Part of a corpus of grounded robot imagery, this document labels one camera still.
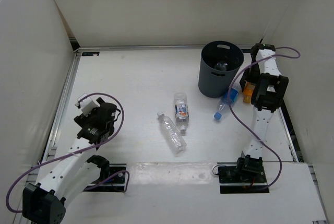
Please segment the bottle cap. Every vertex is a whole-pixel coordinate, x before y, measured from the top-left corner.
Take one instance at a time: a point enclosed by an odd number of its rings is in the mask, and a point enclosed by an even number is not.
[[[221,113],[215,113],[213,116],[216,120],[220,120],[221,119]]]
[[[187,131],[187,128],[185,126],[180,126],[180,132],[185,133]]]
[[[157,113],[157,116],[160,117],[160,116],[164,116],[165,114],[163,112],[159,112]]]

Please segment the bottle label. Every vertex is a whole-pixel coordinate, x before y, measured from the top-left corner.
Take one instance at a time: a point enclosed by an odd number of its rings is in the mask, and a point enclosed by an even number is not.
[[[176,117],[188,117],[188,106],[186,104],[175,105]]]
[[[224,93],[223,95],[223,100],[227,101],[228,99],[228,91],[226,93]],[[234,103],[236,101],[236,99],[238,98],[239,92],[237,90],[235,90],[234,88],[231,89],[231,94],[230,94],[230,99],[231,102]]]

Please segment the gray trash can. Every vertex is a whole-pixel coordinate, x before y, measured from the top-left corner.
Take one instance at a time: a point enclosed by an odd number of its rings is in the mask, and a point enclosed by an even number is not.
[[[244,63],[244,54],[225,41],[207,44],[201,53],[198,88],[207,97],[223,96]]]

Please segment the white wall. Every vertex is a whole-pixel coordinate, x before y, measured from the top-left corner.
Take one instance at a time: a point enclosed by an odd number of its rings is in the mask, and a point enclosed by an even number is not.
[[[56,0],[81,46],[258,42],[291,0]]]
[[[0,50],[0,216],[11,223],[6,192],[41,157],[73,58],[53,0],[0,0]]]
[[[279,60],[290,83],[285,102],[304,158],[315,165],[327,215],[334,222],[334,5],[294,0],[271,43],[299,49],[299,60]]]

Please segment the transparent bottle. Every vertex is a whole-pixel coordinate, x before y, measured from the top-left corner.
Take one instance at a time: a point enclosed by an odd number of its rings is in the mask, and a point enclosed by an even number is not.
[[[172,151],[177,154],[186,149],[187,143],[176,129],[171,118],[165,116],[163,112],[157,113],[161,132]]]
[[[184,92],[177,92],[174,95],[175,123],[181,134],[185,134],[189,124],[189,113],[187,95]]]
[[[241,92],[241,87],[239,84],[235,83],[232,87],[230,98],[231,98],[231,105],[233,106],[238,98],[239,93]],[[220,99],[217,112],[214,114],[214,118],[216,120],[220,120],[223,115],[229,112],[229,101],[228,101],[228,91],[224,93],[223,97]]]

